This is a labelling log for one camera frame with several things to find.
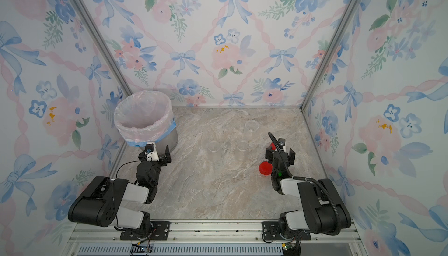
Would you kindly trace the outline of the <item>clear jar with peanuts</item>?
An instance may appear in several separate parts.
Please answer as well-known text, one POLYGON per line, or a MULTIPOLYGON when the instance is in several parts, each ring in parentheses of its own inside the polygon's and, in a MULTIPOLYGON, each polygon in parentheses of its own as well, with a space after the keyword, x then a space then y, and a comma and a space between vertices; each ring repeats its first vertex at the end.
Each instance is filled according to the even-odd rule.
POLYGON ((222 155, 222 145, 216 140, 211 140, 206 146, 207 156, 211 161, 218 161, 222 155))
POLYGON ((236 142, 235 156, 239 161, 244 161, 247 159, 249 153, 249 144, 245 140, 239 140, 236 142))

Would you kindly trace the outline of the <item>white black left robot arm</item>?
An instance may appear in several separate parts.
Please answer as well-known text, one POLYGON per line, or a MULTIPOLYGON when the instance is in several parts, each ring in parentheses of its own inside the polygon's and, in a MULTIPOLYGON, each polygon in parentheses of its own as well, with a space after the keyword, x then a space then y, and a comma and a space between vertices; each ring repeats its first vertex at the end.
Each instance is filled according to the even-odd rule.
POLYGON ((161 168, 171 161, 168 145, 159 154, 154 143, 147 144, 138 156, 134 183, 118 177, 95 177, 71 205, 69 221, 103 228, 149 230, 151 218, 148 212, 130 210, 121 203, 152 203, 158 191, 161 168))

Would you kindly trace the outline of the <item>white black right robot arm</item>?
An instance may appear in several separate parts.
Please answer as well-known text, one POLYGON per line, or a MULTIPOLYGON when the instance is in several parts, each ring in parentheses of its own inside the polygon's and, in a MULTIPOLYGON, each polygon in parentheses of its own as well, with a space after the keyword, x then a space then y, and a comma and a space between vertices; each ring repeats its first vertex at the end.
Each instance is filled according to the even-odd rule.
POLYGON ((275 236, 287 240, 298 238, 301 233, 336 236, 351 227, 351 215, 330 179, 293 176, 289 172, 295 162, 293 150, 287 153, 268 147, 266 160, 272 166, 274 191, 297 198, 301 203, 300 209, 281 214, 275 236))

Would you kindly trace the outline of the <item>metal mesh trash bin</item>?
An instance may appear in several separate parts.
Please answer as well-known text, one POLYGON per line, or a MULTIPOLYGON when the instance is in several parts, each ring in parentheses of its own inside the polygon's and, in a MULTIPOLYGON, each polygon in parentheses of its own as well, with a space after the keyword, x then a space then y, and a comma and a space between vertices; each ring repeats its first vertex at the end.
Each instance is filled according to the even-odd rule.
POLYGON ((166 150, 166 147, 169 147, 169 150, 172 151, 176 146, 178 142, 178 133, 177 133, 177 127, 170 127, 166 132, 163 134, 159 134, 156 132, 149 132, 144 134, 142 141, 139 143, 136 143, 135 146, 138 147, 145 147, 148 143, 155 143, 155 148, 158 153, 164 153, 166 150))

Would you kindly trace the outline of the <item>pink trash bag liner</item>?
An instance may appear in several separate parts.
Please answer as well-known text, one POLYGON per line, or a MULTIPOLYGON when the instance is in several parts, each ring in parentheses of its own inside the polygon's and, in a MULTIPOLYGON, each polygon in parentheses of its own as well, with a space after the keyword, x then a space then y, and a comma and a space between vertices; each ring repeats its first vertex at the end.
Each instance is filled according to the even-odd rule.
POLYGON ((113 112, 115 127, 128 145, 135 146, 144 134, 163 134, 176 125, 172 101, 160 91, 143 90, 120 102, 113 112))

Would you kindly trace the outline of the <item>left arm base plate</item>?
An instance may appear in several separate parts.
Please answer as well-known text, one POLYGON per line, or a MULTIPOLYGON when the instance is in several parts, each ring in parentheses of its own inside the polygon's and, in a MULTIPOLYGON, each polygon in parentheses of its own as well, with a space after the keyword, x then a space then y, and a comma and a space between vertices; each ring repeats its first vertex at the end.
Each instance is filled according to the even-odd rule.
POLYGON ((171 223, 156 221, 142 224, 138 229, 124 228, 120 235, 122 241, 167 240, 171 223))

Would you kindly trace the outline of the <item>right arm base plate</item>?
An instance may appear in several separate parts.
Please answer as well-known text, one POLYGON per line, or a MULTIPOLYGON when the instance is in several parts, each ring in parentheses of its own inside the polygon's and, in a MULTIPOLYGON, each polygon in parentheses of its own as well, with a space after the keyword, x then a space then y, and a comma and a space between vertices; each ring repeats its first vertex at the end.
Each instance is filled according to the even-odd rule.
POLYGON ((262 239, 266 242, 294 240, 308 241, 311 235, 304 229, 292 230, 287 225, 280 225, 276 222, 262 222, 262 239))

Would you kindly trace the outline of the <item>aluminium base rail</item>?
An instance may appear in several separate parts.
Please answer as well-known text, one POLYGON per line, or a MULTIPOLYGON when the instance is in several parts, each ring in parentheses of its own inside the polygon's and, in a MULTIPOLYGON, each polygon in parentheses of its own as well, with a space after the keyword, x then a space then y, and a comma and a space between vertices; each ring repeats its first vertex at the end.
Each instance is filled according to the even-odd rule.
POLYGON ((114 229, 78 224, 64 256, 283 255, 282 241, 269 241, 261 220, 172 220, 166 240, 142 245, 120 240, 114 229))

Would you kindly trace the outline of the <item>aluminium corner post left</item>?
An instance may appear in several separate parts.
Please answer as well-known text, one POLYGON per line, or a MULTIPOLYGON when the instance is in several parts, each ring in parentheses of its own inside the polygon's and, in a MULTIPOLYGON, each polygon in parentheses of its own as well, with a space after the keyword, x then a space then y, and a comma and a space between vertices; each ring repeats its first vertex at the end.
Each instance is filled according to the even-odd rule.
POLYGON ((92 15, 90 14, 88 8, 86 7, 83 0, 71 0, 75 10, 79 13, 80 18, 86 26, 86 29, 93 39, 94 44, 99 50, 99 53, 103 56, 105 62, 107 63, 110 71, 112 72, 115 80, 118 82, 119 86, 123 90, 125 97, 133 94, 132 89, 127 83, 125 76, 122 74, 121 70, 118 68, 114 57, 109 50, 107 43, 100 33, 99 28, 96 26, 92 15))

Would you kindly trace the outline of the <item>aluminium corner post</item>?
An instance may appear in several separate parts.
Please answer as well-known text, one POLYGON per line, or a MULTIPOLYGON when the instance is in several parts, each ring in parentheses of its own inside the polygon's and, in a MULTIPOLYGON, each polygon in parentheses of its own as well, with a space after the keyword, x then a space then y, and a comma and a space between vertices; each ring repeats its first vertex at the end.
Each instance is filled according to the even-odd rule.
POLYGON ((320 79, 325 74, 326 68, 330 63, 331 58, 336 53, 339 43, 345 35, 348 24, 354 16, 355 10, 358 8, 360 2, 361 0, 350 0, 346 5, 343 15, 341 16, 341 21, 338 24, 332 38, 330 39, 329 48, 327 49, 327 52, 325 53, 319 67, 317 68, 315 76, 311 80, 311 84, 307 91, 306 97, 303 99, 303 102, 301 104, 301 113, 304 113, 312 102, 313 94, 320 83, 320 79))
POLYGON ((99 28, 96 26, 92 15, 90 14, 88 8, 86 7, 83 0, 71 0, 75 10, 79 13, 80 18, 86 26, 86 29, 93 39, 94 44, 99 50, 99 53, 103 56, 105 62, 107 63, 110 71, 112 72, 115 80, 118 82, 119 86, 123 90, 125 97, 133 94, 132 89, 127 83, 125 76, 122 74, 121 70, 118 68, 114 57, 109 50, 107 43, 100 33, 99 28))

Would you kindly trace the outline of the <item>aluminium corner post right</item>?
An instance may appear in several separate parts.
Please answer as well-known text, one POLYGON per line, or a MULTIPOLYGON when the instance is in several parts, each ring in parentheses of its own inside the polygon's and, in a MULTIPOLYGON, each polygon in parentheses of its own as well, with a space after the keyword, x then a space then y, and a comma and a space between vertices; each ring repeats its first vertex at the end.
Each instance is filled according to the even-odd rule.
POLYGON ((361 0, 350 0, 346 5, 343 15, 341 16, 341 21, 338 24, 332 38, 330 39, 329 48, 327 49, 327 52, 325 53, 319 67, 317 68, 315 76, 311 80, 311 84, 307 91, 306 97, 303 99, 303 102, 301 104, 301 113, 304 113, 312 102, 313 94, 320 83, 320 79, 325 74, 326 68, 330 63, 331 58, 336 53, 339 43, 345 35, 348 24, 354 16, 355 10, 358 8, 360 2, 361 0))

